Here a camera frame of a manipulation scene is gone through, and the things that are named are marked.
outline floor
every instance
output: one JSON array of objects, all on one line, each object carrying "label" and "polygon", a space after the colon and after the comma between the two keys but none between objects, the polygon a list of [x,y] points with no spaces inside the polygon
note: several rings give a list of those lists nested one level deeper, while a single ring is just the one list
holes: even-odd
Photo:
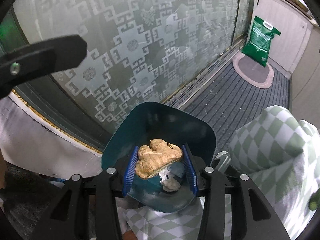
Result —
[{"label": "floor", "polygon": [[264,108],[273,105],[288,108],[289,80],[275,68],[273,70],[271,87],[261,89],[241,78],[230,63],[185,109],[213,128],[217,136],[215,154],[228,151],[233,132],[252,121]]}]

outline green bag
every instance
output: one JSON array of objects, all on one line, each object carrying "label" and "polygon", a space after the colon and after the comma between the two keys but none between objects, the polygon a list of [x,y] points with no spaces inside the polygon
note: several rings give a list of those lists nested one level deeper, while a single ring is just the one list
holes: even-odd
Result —
[{"label": "green bag", "polygon": [[242,52],[265,67],[271,40],[275,34],[280,35],[281,32],[274,28],[272,24],[256,16],[253,21],[250,39],[243,47]]}]

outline doormat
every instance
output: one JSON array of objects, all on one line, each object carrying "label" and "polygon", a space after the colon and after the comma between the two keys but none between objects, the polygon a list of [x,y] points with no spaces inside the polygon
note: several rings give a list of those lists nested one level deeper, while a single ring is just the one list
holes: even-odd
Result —
[{"label": "doormat", "polygon": [[267,63],[263,67],[253,59],[238,52],[232,59],[233,68],[248,83],[258,88],[269,88],[272,84],[275,72],[271,65]]}]

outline checkered cloth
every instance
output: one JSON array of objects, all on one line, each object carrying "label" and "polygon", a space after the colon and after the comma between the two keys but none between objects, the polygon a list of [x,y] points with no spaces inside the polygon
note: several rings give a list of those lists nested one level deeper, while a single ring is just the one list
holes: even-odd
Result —
[{"label": "checkered cloth", "polygon": [[[174,213],[162,213],[147,206],[123,210],[123,216],[138,240],[195,240],[198,238],[204,197],[196,198],[190,205]],[[224,240],[231,237],[231,198],[226,195]]]},{"label": "checkered cloth", "polygon": [[295,239],[314,214],[308,201],[320,184],[316,127],[270,106],[234,133],[229,153],[232,165],[251,177]]}]

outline blue bristle pad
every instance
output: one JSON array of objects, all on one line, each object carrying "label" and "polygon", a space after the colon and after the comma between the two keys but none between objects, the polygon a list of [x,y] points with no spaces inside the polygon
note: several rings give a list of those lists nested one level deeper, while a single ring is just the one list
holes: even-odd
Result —
[{"label": "blue bristle pad", "polygon": [[131,153],[130,161],[123,176],[122,195],[124,197],[129,193],[132,186],[134,174],[136,172],[136,163],[138,161],[138,150],[139,147],[135,146],[133,152]]},{"label": "blue bristle pad", "polygon": [[185,145],[182,145],[182,153],[182,164],[186,173],[189,187],[190,190],[193,192],[193,195],[196,195],[196,193],[198,192],[196,171],[191,164],[191,160],[189,158]]}]

